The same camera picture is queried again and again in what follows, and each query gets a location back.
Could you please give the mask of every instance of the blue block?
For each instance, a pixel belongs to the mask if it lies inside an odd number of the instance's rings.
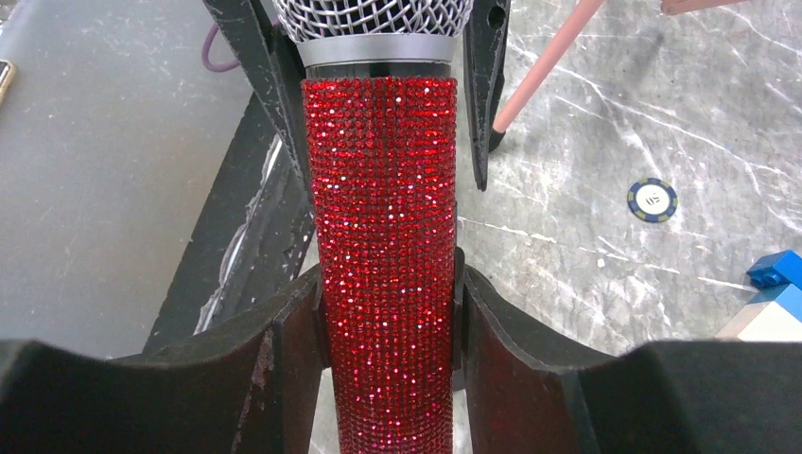
[[[802,322],[802,290],[799,287],[794,284],[785,284],[767,288],[755,295],[749,304],[758,305],[760,303],[771,303],[772,301],[782,306],[783,309]]]
[[[783,251],[761,257],[746,275],[757,288],[794,284],[802,288],[802,257],[794,251]]]

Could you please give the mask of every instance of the poker chip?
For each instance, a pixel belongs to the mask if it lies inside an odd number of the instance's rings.
[[[663,222],[674,215],[679,199],[670,184],[657,178],[646,178],[632,185],[627,203],[641,220]]]

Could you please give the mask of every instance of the red rhinestone handle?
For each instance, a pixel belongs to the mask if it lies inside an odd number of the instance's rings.
[[[343,454],[451,454],[457,82],[303,84]]]

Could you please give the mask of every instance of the screw hole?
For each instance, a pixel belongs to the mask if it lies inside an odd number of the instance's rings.
[[[507,20],[507,12],[502,7],[492,7],[487,14],[487,23],[493,30],[498,30],[504,26],[504,21]]]

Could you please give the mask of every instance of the pink rod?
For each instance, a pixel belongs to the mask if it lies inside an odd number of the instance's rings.
[[[669,16],[673,16],[683,12],[723,7],[724,5],[732,5],[744,1],[746,0],[663,0],[660,10]]]
[[[534,95],[534,92],[540,88],[540,84],[554,69],[554,66],[557,65],[557,62],[573,44],[584,26],[590,21],[590,18],[596,14],[602,3],[604,3],[604,0],[580,0],[579,5],[574,8],[560,31],[557,32],[546,50],[534,63],[529,74],[524,77],[513,95],[510,96],[507,105],[496,115],[496,120],[493,122],[493,129],[496,132],[505,132],[510,127],[510,124],[521,113],[524,106]]]

